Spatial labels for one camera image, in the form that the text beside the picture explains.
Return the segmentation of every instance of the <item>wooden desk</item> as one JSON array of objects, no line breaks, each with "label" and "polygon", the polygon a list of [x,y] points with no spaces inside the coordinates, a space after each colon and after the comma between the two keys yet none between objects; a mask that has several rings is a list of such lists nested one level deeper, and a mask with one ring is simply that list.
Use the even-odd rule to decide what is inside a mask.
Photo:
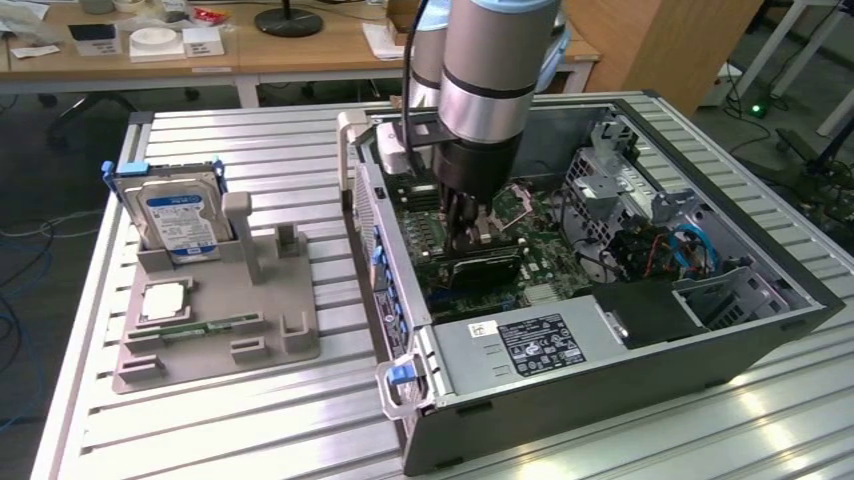
[{"label": "wooden desk", "polygon": [[[324,5],[297,2],[324,20],[324,29],[305,38],[279,38],[261,33],[255,15],[275,5],[223,6],[231,13],[231,29],[223,35],[225,55],[168,62],[131,63],[127,53],[104,57],[81,57],[73,46],[66,25],[109,23],[129,14],[88,15],[76,4],[53,4],[45,21],[65,39],[58,53],[22,60],[8,57],[8,48],[22,46],[10,39],[0,44],[0,94],[54,93],[205,85],[237,88],[240,105],[257,107],[256,86],[263,83],[399,78],[401,62],[373,57],[361,23],[384,22],[381,7],[365,4]],[[599,52],[572,28],[567,63],[559,71],[571,72],[566,92],[583,91]],[[128,35],[123,49],[128,51]]]},{"label": "wooden desk", "polygon": [[[168,77],[204,74],[204,70],[228,69],[236,71],[237,65],[237,32],[240,26],[223,32],[223,45],[225,55],[215,57],[188,58],[167,62],[132,63],[128,56],[128,33],[121,33],[121,54],[103,57],[81,57],[73,45],[70,32],[66,25],[84,23],[112,23],[131,18],[128,13],[109,13],[105,15],[88,15],[78,5],[52,5],[48,10],[45,22],[56,27],[56,32],[62,37],[62,45],[58,53],[52,53],[36,58],[10,58],[9,78],[18,80],[61,79],[89,80],[101,78],[145,78]],[[9,39],[9,48],[25,46],[17,39]]]},{"label": "wooden desk", "polygon": [[[268,8],[264,5],[240,5],[237,23],[252,25],[255,15]],[[335,7],[304,4],[300,8],[307,8],[320,15],[324,22],[323,31],[305,38],[277,38],[252,28],[241,29],[240,72],[256,73],[261,84],[400,77],[403,62],[381,61],[371,53],[361,32],[361,23],[369,20],[340,15],[347,14],[384,23],[381,7],[357,3]],[[572,26],[571,28],[566,62],[558,67],[558,71],[570,72],[563,91],[580,93],[600,54],[584,41],[578,29]]]},{"label": "wooden desk", "polygon": [[[237,88],[244,106],[257,106],[256,79],[237,72],[237,37],[240,26],[223,34],[225,55],[168,62],[132,63],[128,58],[128,34],[121,39],[123,54],[81,57],[66,26],[109,23],[131,14],[88,15],[77,4],[52,4],[45,22],[56,27],[65,42],[61,51],[36,58],[9,58],[8,71],[0,69],[0,94],[36,94],[141,90],[231,85]],[[22,46],[8,39],[8,48]]]}]

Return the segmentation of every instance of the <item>open computer tower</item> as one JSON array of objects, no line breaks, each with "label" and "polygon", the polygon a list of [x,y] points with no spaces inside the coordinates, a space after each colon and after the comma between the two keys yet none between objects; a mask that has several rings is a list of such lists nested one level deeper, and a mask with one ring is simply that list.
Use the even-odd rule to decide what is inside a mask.
[{"label": "open computer tower", "polygon": [[429,169],[384,164],[399,115],[364,118],[343,202],[407,475],[728,382],[842,308],[623,100],[535,103],[452,255]]}]

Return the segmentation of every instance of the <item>white box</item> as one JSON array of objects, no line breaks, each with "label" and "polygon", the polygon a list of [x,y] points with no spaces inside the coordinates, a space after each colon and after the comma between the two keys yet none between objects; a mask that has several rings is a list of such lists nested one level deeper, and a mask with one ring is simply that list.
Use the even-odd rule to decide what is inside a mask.
[{"label": "white box", "polygon": [[223,39],[219,36],[219,28],[185,28],[184,52],[188,57],[225,55]]},{"label": "white box", "polygon": [[143,28],[131,34],[131,62],[183,60],[184,46],[180,35],[167,28]]},{"label": "white box", "polygon": [[68,25],[68,31],[80,56],[95,57],[121,53],[121,40],[115,25]]},{"label": "white box", "polygon": [[703,98],[700,107],[719,107],[723,104],[723,99],[726,95],[732,90],[732,85],[738,83],[738,80],[742,78],[742,71],[735,68],[732,65],[727,63],[720,67],[720,71],[718,72],[718,78],[715,78],[715,83],[706,94],[706,98]]}]

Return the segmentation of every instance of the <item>wooden cabinet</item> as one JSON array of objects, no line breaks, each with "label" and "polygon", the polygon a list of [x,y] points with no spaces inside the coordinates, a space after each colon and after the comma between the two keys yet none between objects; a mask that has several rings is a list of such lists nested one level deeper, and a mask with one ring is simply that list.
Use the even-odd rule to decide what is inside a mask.
[{"label": "wooden cabinet", "polygon": [[655,90],[690,115],[762,0],[567,0],[579,33],[602,52],[587,92]]}]

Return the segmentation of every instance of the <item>slotted aluminum surface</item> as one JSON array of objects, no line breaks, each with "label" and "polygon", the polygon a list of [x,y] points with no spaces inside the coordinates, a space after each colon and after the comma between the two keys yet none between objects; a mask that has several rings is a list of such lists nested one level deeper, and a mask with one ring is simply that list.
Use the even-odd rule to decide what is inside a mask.
[{"label": "slotted aluminum surface", "polygon": [[[642,94],[622,98],[848,302],[847,254],[666,104]],[[303,364],[113,394],[109,376],[139,238],[112,202],[34,478],[401,477],[395,431],[373,385],[336,192],[333,119],[341,109],[367,106],[165,113],[152,124],[131,127],[124,160],[180,163],[217,156],[229,190],[253,195],[253,228],[299,223],[311,241],[323,353]],[[678,187],[679,174],[639,147],[651,174],[664,187]],[[87,301],[95,304],[91,311]],[[854,309],[847,307],[727,385],[423,478],[844,477],[854,472],[852,372]]]}]

